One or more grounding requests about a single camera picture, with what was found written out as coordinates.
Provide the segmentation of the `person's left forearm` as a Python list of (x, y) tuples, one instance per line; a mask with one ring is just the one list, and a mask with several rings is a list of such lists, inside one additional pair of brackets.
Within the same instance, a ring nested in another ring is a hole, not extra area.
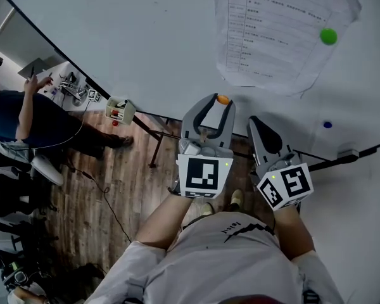
[(147, 218), (135, 240), (146, 246), (168, 250), (192, 202), (192, 198), (167, 196)]

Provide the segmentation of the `black office chair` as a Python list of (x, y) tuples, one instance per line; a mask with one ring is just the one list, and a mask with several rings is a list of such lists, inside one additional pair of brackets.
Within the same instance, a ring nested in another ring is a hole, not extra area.
[(56, 212), (52, 204), (51, 184), (42, 179), (31, 178), (27, 174), (19, 175), (17, 179), (0, 174), (0, 217), (13, 213), (32, 214), (38, 210), (44, 215), (46, 208)]
[(56, 257), (56, 250), (51, 243), (59, 238), (48, 234), (46, 221), (47, 218), (43, 217), (34, 218), (32, 223), (21, 221), (19, 224), (4, 224), (0, 222), (0, 231), (10, 234), (14, 250), (16, 250), (16, 244), (21, 243), (22, 252), (28, 259), (52, 260)]

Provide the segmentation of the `black whiteboard stand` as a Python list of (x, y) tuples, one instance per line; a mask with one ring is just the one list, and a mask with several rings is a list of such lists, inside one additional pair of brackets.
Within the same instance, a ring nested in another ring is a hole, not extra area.
[[(139, 119), (135, 115), (134, 115), (134, 118), (133, 118), (132, 121), (137, 126), (139, 126), (143, 131), (145, 131), (151, 137), (153, 137), (154, 139), (156, 139), (156, 141), (157, 141), (156, 148), (155, 148), (155, 150), (153, 152), (153, 157), (152, 157), (151, 162), (149, 164), (150, 168), (156, 168), (155, 161), (156, 161), (156, 157), (158, 155), (158, 151), (160, 149), (160, 146), (161, 146), (163, 138), (167, 137), (167, 138), (171, 138), (171, 139), (180, 139), (180, 137), (176, 136), (176, 135), (173, 135), (173, 134), (165, 133), (165, 132), (162, 132), (162, 131), (150, 129), (141, 119)], [(293, 149), (293, 151), (297, 152), (297, 154), (299, 156), (305, 155), (305, 156), (308, 156), (308, 157), (311, 157), (311, 158), (322, 160), (322, 162), (310, 165), (308, 167), (308, 169), (309, 169), (310, 172), (314, 172), (314, 171), (322, 170), (322, 169), (325, 169), (325, 168), (335, 167), (337, 165), (353, 163), (353, 162), (355, 162), (355, 161), (357, 161), (357, 160), (359, 160), (361, 158), (365, 158), (366, 156), (370, 156), (370, 155), (373, 155), (373, 154), (377, 153), (377, 150), (379, 148), (380, 148), (380, 144), (377, 144), (377, 145), (375, 145), (373, 147), (370, 147), (370, 148), (367, 148), (365, 150), (359, 151), (357, 153), (357, 155), (354, 155), (354, 154), (341, 155), (336, 160), (328, 160), (328, 159), (325, 159), (323, 157), (320, 157), (320, 156), (317, 156), (317, 155), (313, 155), (313, 154), (310, 154), (310, 153), (306, 153), (306, 152), (303, 152), (303, 151), (300, 151), (300, 150), (297, 150), (297, 149)]]

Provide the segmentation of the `crumpled printed paper sheet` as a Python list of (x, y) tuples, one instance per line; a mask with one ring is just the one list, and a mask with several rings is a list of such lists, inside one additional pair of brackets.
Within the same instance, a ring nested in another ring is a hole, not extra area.
[[(361, 9), (359, 0), (215, 0), (217, 68), (232, 86), (301, 94)], [(321, 42), (323, 28), (337, 43)]]

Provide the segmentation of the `white whiteboard with black frame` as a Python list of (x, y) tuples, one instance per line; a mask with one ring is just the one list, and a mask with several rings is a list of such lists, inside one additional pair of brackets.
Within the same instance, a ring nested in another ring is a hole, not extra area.
[[(313, 86), (286, 96), (230, 85), (217, 68), (215, 0), (8, 0), (105, 97), (180, 120), (211, 94), (233, 100), (233, 133), (273, 115), (290, 146), (334, 160), (338, 151), (380, 144), (380, 0), (359, 0)], [(330, 129), (323, 122), (332, 123)], [(370, 155), (380, 168), (380, 148)]]

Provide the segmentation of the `green round magnet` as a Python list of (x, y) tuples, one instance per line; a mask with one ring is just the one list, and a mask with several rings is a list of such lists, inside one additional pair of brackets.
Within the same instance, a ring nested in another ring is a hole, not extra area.
[(338, 34), (332, 28), (323, 28), (320, 31), (320, 40), (327, 46), (332, 46), (338, 41)]

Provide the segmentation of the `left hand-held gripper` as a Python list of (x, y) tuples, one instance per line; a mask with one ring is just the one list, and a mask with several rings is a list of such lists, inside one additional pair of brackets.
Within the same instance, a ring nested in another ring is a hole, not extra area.
[(218, 127), (217, 143), (200, 141), (199, 126), (213, 107), (218, 94), (198, 101), (183, 117), (176, 164), (179, 169), (177, 194), (187, 198), (216, 198), (224, 189), (233, 163), (229, 148), (236, 106), (225, 107)]

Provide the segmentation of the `person's right forearm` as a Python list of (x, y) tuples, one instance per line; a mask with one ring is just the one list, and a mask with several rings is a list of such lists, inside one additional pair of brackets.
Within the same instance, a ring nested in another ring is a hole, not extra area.
[(275, 211), (274, 219), (280, 248), (288, 259), (315, 251), (313, 239), (294, 205)]

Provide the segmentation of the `dark laptop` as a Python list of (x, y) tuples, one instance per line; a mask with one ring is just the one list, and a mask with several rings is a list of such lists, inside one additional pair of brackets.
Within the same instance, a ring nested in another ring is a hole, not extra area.
[(30, 76), (30, 72), (32, 67), (35, 67), (34, 74), (40, 74), (41, 72), (48, 70), (52, 67), (55, 67), (56, 65), (59, 65), (61, 61), (57, 60), (55, 57), (49, 57), (45, 60), (42, 60), (41, 58), (37, 58), (34, 61), (30, 62), (28, 65), (26, 65), (24, 68), (22, 68), (18, 75), (21, 77), (28, 79)]

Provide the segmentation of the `cream marker holder box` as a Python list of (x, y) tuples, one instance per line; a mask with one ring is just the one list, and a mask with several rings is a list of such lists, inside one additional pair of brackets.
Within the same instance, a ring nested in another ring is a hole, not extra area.
[(128, 98), (110, 96), (104, 115), (119, 124), (130, 125), (135, 113), (136, 107)]

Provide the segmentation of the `white office chair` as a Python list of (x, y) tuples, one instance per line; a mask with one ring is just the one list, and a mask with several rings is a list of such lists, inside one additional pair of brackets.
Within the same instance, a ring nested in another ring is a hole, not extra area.
[(0, 141), (0, 168), (3, 167), (9, 167), (15, 175), (38, 172), (57, 186), (63, 184), (62, 174), (50, 160), (23, 142)]

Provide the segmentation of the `person's right shoe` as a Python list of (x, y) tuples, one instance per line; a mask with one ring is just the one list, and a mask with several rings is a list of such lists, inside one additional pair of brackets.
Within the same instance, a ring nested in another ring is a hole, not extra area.
[(231, 203), (229, 205), (229, 210), (231, 212), (238, 212), (243, 209), (244, 194), (242, 190), (237, 189), (233, 192), (231, 196)]

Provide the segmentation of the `black helmet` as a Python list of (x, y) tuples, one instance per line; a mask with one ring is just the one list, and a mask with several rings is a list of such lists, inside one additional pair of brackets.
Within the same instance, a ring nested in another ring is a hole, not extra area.
[(5, 265), (1, 269), (1, 279), (7, 291), (11, 291), (17, 286), (24, 286), (29, 281), (24, 271), (24, 266), (18, 262), (11, 262)]

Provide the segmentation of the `person's white shirt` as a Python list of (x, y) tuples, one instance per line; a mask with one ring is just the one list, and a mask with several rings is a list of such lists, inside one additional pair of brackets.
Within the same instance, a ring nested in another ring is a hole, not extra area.
[(132, 242), (86, 304), (219, 304), (262, 295), (284, 304), (343, 304), (314, 251), (288, 259), (261, 221), (220, 212), (186, 227), (171, 250)]

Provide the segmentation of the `white desk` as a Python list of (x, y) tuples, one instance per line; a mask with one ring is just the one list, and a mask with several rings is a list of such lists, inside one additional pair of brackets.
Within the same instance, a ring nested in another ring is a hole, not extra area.
[(74, 106), (72, 104), (72, 99), (70, 96), (65, 96), (59, 89), (59, 84), (61, 82), (60, 76), (64, 77), (70, 72), (73, 72), (79, 80), (80, 85), (88, 83), (85, 75), (80, 73), (72, 64), (69, 62), (63, 62), (56, 65), (48, 70), (45, 70), (37, 75), (38, 80), (42, 80), (45, 77), (51, 77), (53, 79), (52, 85), (47, 85), (45, 88), (41, 89), (39, 92), (45, 97), (49, 98), (51, 101), (61, 106), (66, 111), (103, 111), (105, 109), (107, 100), (102, 97), (101, 101), (98, 103), (85, 102), (81, 106)]

